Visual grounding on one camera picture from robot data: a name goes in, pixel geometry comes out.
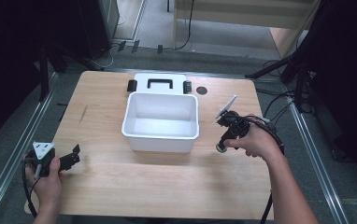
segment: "black latch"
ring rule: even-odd
[[[137,80],[135,79],[129,80],[127,91],[136,91],[136,89],[137,89]]]
[[[191,81],[184,81],[183,82],[183,89],[184,89],[184,94],[188,94],[193,91],[193,85]]]

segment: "small round object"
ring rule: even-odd
[[[225,147],[225,148],[220,148],[220,147],[219,147],[219,144],[216,145],[216,149],[217,149],[217,151],[219,151],[220,153],[224,153],[224,152],[227,151],[227,147]]]
[[[207,93],[206,87],[198,87],[196,88],[196,92],[198,92],[201,95],[205,95]]]

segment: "hand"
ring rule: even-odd
[[[250,129],[246,136],[239,139],[227,139],[224,141],[224,145],[226,147],[244,148],[247,156],[261,157],[265,161],[272,159],[274,156],[282,155],[273,137],[253,123],[250,124]]]
[[[50,162],[50,175],[41,177],[34,187],[39,200],[37,217],[42,214],[46,214],[48,217],[57,217],[59,213],[62,197],[62,177],[59,168],[60,160],[55,157]],[[32,186],[36,182],[34,174],[33,168],[26,167],[26,176]]]

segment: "metal rail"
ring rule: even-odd
[[[324,167],[324,164],[321,160],[321,156],[319,155],[318,149],[313,141],[312,135],[307,127],[307,123],[302,114],[300,114],[295,107],[295,105],[291,104],[290,108],[293,113],[293,117],[295,123],[298,127],[298,131],[300,132],[304,144],[307,149],[307,154],[309,155],[310,161],[312,162],[313,169],[315,170],[316,176],[319,179],[321,184],[321,189],[324,193],[324,197],[330,207],[331,213],[336,223],[349,223],[347,215],[342,207],[342,203],[336,193],[336,188]]]
[[[50,104],[50,99],[52,98],[55,90],[55,83],[57,83],[58,79],[58,75],[53,73],[52,77],[50,78],[49,94],[43,102],[38,103],[33,116],[30,118],[30,121],[21,134],[21,138],[13,149],[12,154],[10,155],[3,171],[0,174],[0,202],[3,199],[5,192],[7,191],[7,187],[9,186],[10,181],[12,180],[19,165],[21,164],[22,156],[27,150],[30,141],[34,136],[34,133],[36,132],[38,124],[42,120],[45,111]]]

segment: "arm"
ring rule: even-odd
[[[318,223],[294,179],[289,163],[268,133],[251,124],[245,137],[229,139],[224,144],[227,147],[245,148],[246,155],[261,157],[266,162],[276,223]]]
[[[62,197],[62,181],[59,176],[60,160],[55,157],[50,163],[50,175],[41,177],[34,188],[39,200],[38,215],[34,223],[56,223]],[[32,185],[35,184],[34,170],[26,168],[26,176]]]

